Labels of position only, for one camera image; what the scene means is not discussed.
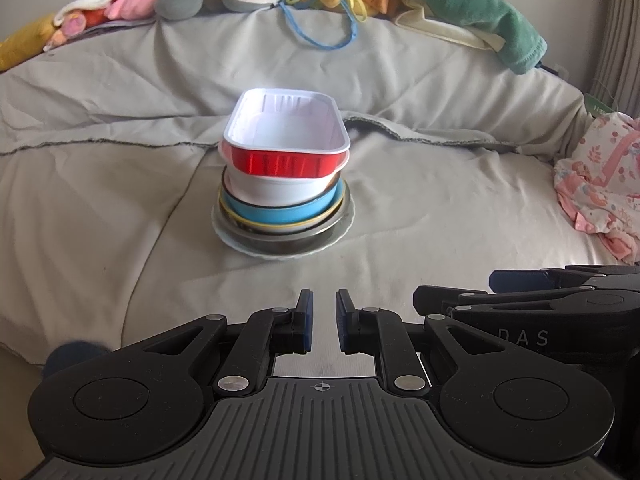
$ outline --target beige blanket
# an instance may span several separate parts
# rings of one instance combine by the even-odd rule
[[[296,19],[326,41],[344,33],[334,13]],[[307,260],[252,260],[209,225],[221,161],[207,147],[254,87],[318,90],[350,110],[358,217]],[[339,287],[410,317],[421,283],[610,262],[562,216],[547,165],[478,148],[564,153],[589,123],[580,92],[382,20],[332,53],[277,9],[85,40],[0,76],[0,120],[0,342],[33,363],[74,338],[116,348],[207,312],[242,320],[311,286],[320,351],[304,368],[342,373],[361,360],[335,352]]]

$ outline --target curtain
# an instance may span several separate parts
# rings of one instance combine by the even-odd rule
[[[640,117],[640,0],[610,0],[591,94],[613,109]]]

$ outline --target green tag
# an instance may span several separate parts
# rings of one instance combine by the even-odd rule
[[[584,106],[587,108],[587,111],[594,117],[600,117],[604,114],[611,114],[613,110],[609,108],[603,102],[598,101],[591,94],[584,95]]]

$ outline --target stacked bowls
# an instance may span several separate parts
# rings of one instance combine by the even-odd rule
[[[300,90],[244,92],[218,151],[218,191],[227,235],[261,251],[309,246],[330,231],[351,200],[340,176],[350,140],[335,101]]]

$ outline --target metal screw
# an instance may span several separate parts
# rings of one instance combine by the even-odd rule
[[[226,392],[241,392],[248,385],[247,378],[239,375],[228,375],[218,381],[218,387]]]
[[[401,375],[400,377],[396,377],[394,384],[396,388],[400,388],[406,392],[416,392],[427,385],[424,379],[417,375]]]

